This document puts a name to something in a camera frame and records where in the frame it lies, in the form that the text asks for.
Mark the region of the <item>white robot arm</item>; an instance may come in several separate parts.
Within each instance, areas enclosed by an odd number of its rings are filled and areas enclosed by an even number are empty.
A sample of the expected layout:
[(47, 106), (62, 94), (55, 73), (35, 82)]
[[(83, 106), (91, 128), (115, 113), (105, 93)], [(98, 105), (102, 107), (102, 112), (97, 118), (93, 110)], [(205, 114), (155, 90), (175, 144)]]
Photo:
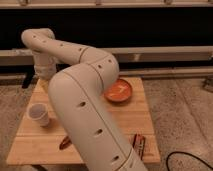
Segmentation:
[(102, 49), (57, 40), (48, 28), (22, 32), (36, 74), (49, 82), (59, 122), (89, 171), (148, 171), (100, 100), (118, 78), (115, 57)]

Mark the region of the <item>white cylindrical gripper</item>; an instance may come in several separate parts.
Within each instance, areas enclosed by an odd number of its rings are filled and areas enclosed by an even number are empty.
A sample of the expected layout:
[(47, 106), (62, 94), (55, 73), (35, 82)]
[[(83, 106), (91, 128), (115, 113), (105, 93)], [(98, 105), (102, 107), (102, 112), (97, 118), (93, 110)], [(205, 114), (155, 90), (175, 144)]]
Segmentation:
[(45, 53), (33, 52), (35, 73), (40, 79), (50, 80), (56, 73), (54, 58)]

